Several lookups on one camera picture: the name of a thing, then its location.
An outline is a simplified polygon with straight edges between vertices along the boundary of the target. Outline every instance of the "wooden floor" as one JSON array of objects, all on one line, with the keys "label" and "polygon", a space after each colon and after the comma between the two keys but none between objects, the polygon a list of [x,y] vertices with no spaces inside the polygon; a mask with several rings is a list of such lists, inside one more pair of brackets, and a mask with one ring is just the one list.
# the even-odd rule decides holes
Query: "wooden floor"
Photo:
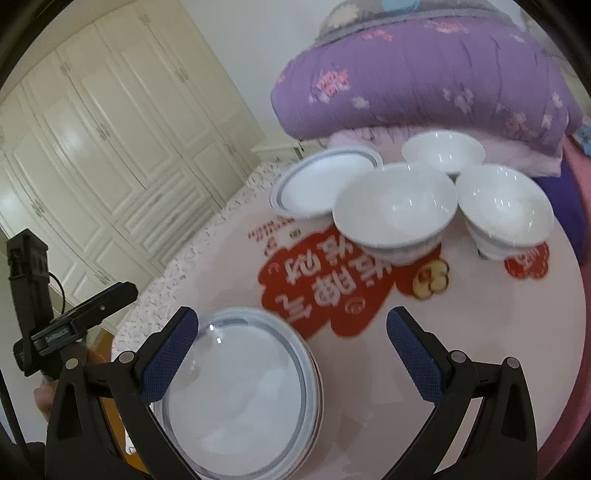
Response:
[{"label": "wooden floor", "polygon": [[[110,362],[112,343],[113,335],[105,330],[101,331],[93,346],[90,348],[90,352],[93,354],[92,356],[99,362]],[[111,398],[103,398],[102,402],[109,423],[111,424],[111,428],[117,438],[117,443],[119,443],[119,448],[124,453],[125,460],[127,460],[127,463],[131,466],[148,473],[142,460],[139,458],[139,455],[128,455],[125,453],[125,429],[123,427],[123,422],[121,422],[121,418],[119,417],[117,407],[115,407],[115,402]]]}]

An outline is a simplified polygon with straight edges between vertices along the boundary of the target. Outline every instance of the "blue textured pad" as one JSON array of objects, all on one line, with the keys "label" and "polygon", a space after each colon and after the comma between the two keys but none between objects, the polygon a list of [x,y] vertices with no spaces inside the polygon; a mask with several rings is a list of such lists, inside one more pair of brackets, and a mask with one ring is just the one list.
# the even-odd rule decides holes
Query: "blue textured pad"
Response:
[{"label": "blue textured pad", "polygon": [[142,373],[140,396],[146,405],[163,399],[198,331],[197,314],[188,310]]},{"label": "blue textured pad", "polygon": [[443,374],[396,310],[388,313],[386,332],[423,400],[439,405],[443,399]]}]

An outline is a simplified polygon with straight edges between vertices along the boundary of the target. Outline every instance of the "wire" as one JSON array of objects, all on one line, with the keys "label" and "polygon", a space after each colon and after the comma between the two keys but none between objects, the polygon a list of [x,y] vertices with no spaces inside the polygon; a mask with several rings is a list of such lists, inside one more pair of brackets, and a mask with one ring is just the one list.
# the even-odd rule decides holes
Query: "wire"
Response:
[{"label": "wire", "polygon": [[49,276],[51,278],[53,278],[57,282],[58,286],[60,287],[60,290],[61,290],[61,314],[64,315],[64,313],[66,312],[66,294],[64,292],[64,287],[61,286],[60,281],[57,279],[57,277],[53,273],[49,272]]},{"label": "wire", "polygon": [[2,406],[4,407],[4,413],[6,414],[6,418],[8,420],[8,426],[12,430],[12,435],[17,442],[17,445],[21,448],[22,454],[27,459],[29,465],[33,464],[33,460],[31,458],[31,452],[27,447],[27,443],[25,442],[25,437],[22,435],[21,426],[18,424],[17,414],[14,411],[14,406],[12,405],[12,401],[10,399],[10,394],[8,393],[8,387],[6,387],[6,382],[4,381],[4,376],[2,375],[2,371],[0,370],[0,399],[2,400]]}]

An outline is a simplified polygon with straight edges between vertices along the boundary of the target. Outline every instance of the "pink fabric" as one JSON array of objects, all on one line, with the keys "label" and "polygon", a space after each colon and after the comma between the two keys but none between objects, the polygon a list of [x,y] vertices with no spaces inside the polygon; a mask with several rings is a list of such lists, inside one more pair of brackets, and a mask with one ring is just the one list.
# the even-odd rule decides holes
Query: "pink fabric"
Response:
[{"label": "pink fabric", "polygon": [[[402,146],[409,138],[434,129],[429,127],[366,127],[333,134],[329,147],[366,145],[382,155],[384,163],[402,162]],[[560,177],[562,156],[550,157],[532,150],[525,142],[508,140],[477,129],[457,129],[476,138],[486,150],[486,162],[519,170],[530,177]]]},{"label": "pink fabric", "polygon": [[[566,138],[564,157],[579,184],[581,197],[591,219],[591,158],[584,155]],[[581,267],[585,298],[587,300],[587,333],[579,376],[569,402],[556,428],[538,453],[538,478],[544,478],[566,453],[591,413],[591,255]]]}]

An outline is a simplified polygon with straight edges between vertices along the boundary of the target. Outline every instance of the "purple fabric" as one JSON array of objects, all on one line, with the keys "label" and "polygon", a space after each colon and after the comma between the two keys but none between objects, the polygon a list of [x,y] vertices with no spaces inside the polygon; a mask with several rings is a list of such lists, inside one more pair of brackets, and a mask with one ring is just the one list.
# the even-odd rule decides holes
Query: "purple fabric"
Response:
[{"label": "purple fabric", "polygon": [[569,162],[562,162],[562,176],[559,179],[539,177],[534,180],[550,199],[554,214],[569,238],[579,260],[579,265],[582,265],[585,258],[589,224],[579,193],[579,185]]},{"label": "purple fabric", "polygon": [[582,124],[558,67],[527,33],[495,20],[411,20],[351,34],[292,60],[271,101],[309,140],[375,125],[478,127],[555,155]]}]

